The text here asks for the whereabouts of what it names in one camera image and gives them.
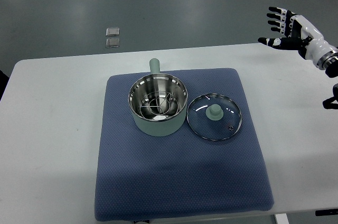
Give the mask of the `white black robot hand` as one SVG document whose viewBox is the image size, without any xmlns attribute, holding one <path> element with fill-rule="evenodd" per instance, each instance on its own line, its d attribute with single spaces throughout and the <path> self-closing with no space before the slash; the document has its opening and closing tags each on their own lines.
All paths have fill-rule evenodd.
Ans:
<svg viewBox="0 0 338 224">
<path fill-rule="evenodd" d="M 330 45 L 323 34 L 304 16 L 280 7 L 270 7 L 267 14 L 271 30 L 282 38 L 259 38 L 258 42 L 277 50 L 295 50 L 311 60 L 330 78 L 337 77 L 337 47 Z"/>
</svg>

